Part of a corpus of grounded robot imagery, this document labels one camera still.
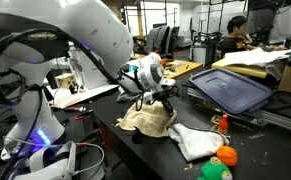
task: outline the toy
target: toy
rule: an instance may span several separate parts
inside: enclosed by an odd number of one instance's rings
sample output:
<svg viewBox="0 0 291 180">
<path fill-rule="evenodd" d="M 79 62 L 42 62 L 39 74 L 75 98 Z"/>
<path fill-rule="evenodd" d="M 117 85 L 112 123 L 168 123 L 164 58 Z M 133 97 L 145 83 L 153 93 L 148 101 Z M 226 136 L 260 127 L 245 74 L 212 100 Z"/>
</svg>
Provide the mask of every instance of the toy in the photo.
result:
<svg viewBox="0 0 291 180">
<path fill-rule="evenodd" d="M 221 146 L 216 151 L 216 156 L 226 166 L 235 166 L 236 165 L 236 162 L 237 162 L 236 151 L 229 146 Z"/>
<path fill-rule="evenodd" d="M 211 160 L 201 168 L 202 177 L 197 180 L 232 180 L 232 174 L 228 167 L 223 164 L 217 157 Z"/>
</svg>

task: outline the beige cloth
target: beige cloth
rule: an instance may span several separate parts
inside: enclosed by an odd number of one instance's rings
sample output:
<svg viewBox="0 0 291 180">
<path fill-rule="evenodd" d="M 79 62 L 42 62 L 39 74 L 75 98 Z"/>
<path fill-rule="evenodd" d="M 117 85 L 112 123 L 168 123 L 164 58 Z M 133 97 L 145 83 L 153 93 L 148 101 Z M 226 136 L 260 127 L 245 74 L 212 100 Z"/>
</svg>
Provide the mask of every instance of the beige cloth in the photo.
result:
<svg viewBox="0 0 291 180">
<path fill-rule="evenodd" d="M 153 105 L 143 104 L 140 111 L 136 111 L 134 103 L 123 119 L 117 119 L 116 126 L 127 131 L 134 131 L 137 128 L 141 133 L 151 137 L 168 137 L 167 128 L 173 124 L 176 116 L 177 113 L 174 110 L 170 118 L 161 102 L 156 101 Z"/>
</svg>

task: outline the black table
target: black table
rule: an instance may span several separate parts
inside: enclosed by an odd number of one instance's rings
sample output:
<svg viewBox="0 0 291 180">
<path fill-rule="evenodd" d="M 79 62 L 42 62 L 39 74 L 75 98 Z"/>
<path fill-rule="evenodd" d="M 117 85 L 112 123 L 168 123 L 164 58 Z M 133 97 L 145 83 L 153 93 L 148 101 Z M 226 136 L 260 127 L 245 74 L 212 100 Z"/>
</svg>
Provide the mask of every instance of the black table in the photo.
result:
<svg viewBox="0 0 291 180">
<path fill-rule="evenodd" d="M 200 168 L 209 157 L 194 161 L 192 169 L 184 170 L 188 162 L 171 139 L 142 137 L 115 127 L 116 120 L 124 117 L 133 104 L 117 103 L 117 95 L 93 102 L 90 108 L 112 131 L 115 152 L 138 179 L 196 179 L 201 175 Z M 211 128 L 213 111 L 177 97 L 170 102 L 178 113 L 177 122 L 193 128 Z M 238 154 L 238 163 L 231 169 L 234 179 L 291 179 L 291 131 L 264 129 L 235 119 L 230 119 L 229 125 L 230 146 Z"/>
</svg>

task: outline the blue led light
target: blue led light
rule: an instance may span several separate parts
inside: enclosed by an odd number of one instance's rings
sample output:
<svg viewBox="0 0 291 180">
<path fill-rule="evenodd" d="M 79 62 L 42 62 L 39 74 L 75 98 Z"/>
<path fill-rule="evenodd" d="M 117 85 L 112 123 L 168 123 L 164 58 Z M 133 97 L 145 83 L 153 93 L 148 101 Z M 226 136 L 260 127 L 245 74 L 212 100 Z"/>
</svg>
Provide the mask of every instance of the blue led light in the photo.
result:
<svg viewBox="0 0 291 180">
<path fill-rule="evenodd" d="M 51 143 L 42 130 L 37 130 L 37 134 L 40 136 L 41 140 L 44 141 L 44 145 L 47 146 Z"/>
</svg>

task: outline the paper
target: paper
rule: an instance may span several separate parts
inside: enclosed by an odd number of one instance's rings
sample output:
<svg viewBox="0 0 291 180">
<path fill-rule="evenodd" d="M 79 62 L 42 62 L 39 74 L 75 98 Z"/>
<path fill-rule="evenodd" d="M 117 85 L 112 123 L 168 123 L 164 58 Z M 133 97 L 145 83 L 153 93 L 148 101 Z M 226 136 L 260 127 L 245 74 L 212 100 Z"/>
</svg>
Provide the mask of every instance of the paper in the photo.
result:
<svg viewBox="0 0 291 180">
<path fill-rule="evenodd" d="M 54 100 L 49 103 L 56 108 L 66 108 L 73 104 L 79 103 L 81 101 L 87 100 L 89 98 L 95 97 L 103 92 L 107 92 L 111 89 L 118 87 L 118 85 L 104 85 L 92 90 L 86 90 L 85 92 L 71 94 L 69 89 L 60 88 L 56 92 L 56 89 L 51 89 L 50 86 L 47 86 L 49 92 L 54 96 Z"/>
<path fill-rule="evenodd" d="M 225 54 L 224 66 L 231 64 L 245 64 L 265 66 L 266 64 L 276 60 L 289 57 L 285 55 L 291 50 L 264 52 L 261 48 L 252 51 L 242 51 Z"/>
</svg>

